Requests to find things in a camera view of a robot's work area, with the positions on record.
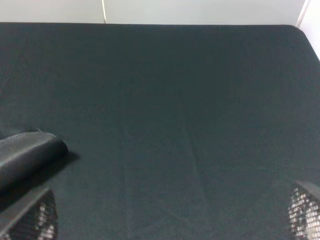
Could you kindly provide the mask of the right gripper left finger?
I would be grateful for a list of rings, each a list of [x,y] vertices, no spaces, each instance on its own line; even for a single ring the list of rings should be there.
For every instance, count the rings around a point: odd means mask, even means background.
[[[58,214],[49,188],[31,190],[0,211],[2,240],[55,240]]]

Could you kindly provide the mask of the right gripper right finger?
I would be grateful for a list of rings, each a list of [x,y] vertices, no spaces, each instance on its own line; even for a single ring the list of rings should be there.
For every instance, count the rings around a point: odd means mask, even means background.
[[[296,180],[289,197],[288,228],[292,240],[320,238],[320,187]]]

